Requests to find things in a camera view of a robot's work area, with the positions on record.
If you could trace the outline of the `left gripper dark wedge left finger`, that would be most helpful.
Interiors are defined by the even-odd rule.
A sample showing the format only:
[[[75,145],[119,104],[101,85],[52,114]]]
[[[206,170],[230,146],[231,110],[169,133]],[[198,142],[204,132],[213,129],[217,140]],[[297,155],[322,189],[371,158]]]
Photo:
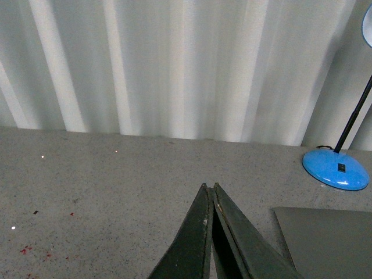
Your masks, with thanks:
[[[209,278],[213,193],[202,184],[181,227],[149,278]]]

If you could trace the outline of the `left gripper dark wedge right finger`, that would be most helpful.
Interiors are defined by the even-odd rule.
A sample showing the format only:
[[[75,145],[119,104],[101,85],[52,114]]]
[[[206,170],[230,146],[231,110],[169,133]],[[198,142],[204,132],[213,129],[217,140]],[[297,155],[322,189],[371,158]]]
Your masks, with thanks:
[[[216,183],[213,245],[218,278],[302,278]]]

